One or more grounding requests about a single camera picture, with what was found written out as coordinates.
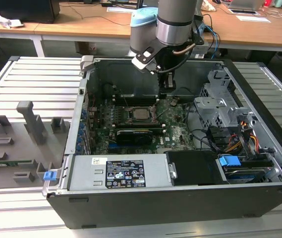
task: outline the chip on motherboard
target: chip on motherboard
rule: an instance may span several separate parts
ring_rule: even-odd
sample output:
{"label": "chip on motherboard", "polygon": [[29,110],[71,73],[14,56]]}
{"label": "chip on motherboard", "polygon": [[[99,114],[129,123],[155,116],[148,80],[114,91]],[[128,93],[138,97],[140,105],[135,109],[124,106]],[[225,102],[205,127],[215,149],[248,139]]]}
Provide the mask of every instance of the chip on motherboard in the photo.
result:
{"label": "chip on motherboard", "polygon": [[148,109],[135,109],[133,111],[133,117],[137,120],[145,120],[150,117],[150,112]]}

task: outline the blue cable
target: blue cable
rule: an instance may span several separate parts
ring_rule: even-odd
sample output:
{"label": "blue cable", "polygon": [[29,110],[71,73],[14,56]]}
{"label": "blue cable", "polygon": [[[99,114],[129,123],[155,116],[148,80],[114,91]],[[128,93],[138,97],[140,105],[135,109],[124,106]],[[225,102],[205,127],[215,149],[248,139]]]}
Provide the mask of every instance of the blue cable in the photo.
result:
{"label": "blue cable", "polygon": [[211,58],[213,59],[215,54],[216,54],[216,51],[218,49],[218,38],[217,38],[217,35],[215,34],[215,32],[209,27],[209,26],[206,26],[206,28],[211,32],[211,34],[213,34],[216,38],[216,47],[215,47],[215,51],[213,53],[213,55],[211,56]]}

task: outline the power supply label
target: power supply label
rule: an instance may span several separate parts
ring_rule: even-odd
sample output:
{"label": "power supply label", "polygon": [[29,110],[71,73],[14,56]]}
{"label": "power supply label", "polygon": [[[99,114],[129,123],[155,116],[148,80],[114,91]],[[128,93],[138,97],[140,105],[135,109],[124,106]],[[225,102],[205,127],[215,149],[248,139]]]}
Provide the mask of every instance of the power supply label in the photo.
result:
{"label": "power supply label", "polygon": [[106,187],[146,187],[143,160],[107,161]]}

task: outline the floor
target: floor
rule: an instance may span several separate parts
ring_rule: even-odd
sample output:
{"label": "floor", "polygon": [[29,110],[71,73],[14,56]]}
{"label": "floor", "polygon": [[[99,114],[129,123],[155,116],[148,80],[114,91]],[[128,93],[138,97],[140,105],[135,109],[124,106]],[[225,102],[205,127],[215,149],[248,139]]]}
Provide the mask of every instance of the floor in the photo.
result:
{"label": "floor", "polygon": [[[81,57],[76,53],[74,42],[44,41],[48,57]],[[35,57],[36,51],[30,40],[0,39],[0,70],[3,68],[10,56]],[[124,56],[129,50],[127,44],[97,43],[97,55],[99,56]],[[229,50],[225,56],[232,61],[246,61],[248,51]],[[282,56],[275,55],[268,65],[272,73],[282,82]]]}

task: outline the black computer case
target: black computer case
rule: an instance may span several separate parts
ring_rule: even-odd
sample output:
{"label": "black computer case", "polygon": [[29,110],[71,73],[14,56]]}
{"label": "black computer case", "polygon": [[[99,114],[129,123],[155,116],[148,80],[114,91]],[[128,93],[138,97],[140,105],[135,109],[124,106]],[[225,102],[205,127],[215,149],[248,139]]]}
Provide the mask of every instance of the black computer case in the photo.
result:
{"label": "black computer case", "polygon": [[0,15],[22,22],[53,23],[59,11],[59,0],[0,0]]}

